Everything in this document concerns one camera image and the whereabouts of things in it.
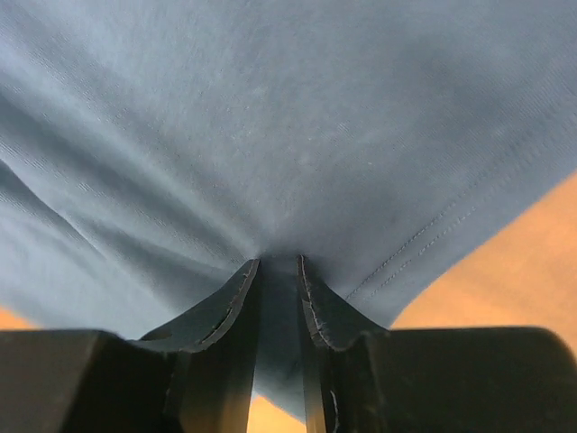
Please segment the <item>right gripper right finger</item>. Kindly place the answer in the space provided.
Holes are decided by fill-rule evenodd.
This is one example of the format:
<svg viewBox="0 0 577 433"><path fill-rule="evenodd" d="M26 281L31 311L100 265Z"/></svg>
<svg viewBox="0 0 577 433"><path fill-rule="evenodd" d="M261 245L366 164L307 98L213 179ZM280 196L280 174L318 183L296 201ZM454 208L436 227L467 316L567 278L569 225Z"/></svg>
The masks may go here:
<svg viewBox="0 0 577 433"><path fill-rule="evenodd" d="M573 432L576 361L541 327L393 329L297 260L310 432Z"/></svg>

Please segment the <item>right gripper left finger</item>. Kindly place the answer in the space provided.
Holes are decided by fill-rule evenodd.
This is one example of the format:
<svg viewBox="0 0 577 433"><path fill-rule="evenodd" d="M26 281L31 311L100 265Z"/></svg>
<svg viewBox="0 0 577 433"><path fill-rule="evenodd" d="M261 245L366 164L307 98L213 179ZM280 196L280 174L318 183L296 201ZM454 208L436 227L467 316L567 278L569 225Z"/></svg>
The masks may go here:
<svg viewBox="0 0 577 433"><path fill-rule="evenodd" d="M4 432L244 432L261 312L245 263L138 340L98 329L1 335Z"/></svg>

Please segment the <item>blue-grey t-shirt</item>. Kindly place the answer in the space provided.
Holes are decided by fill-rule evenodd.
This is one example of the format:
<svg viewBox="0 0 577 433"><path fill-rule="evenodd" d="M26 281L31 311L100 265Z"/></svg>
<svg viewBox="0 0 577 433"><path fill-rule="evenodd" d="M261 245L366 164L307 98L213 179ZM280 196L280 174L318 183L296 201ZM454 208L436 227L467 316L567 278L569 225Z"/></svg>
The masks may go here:
<svg viewBox="0 0 577 433"><path fill-rule="evenodd" d="M299 419L298 255L386 327L575 167L573 1L1 4L2 304L135 338L258 258Z"/></svg>

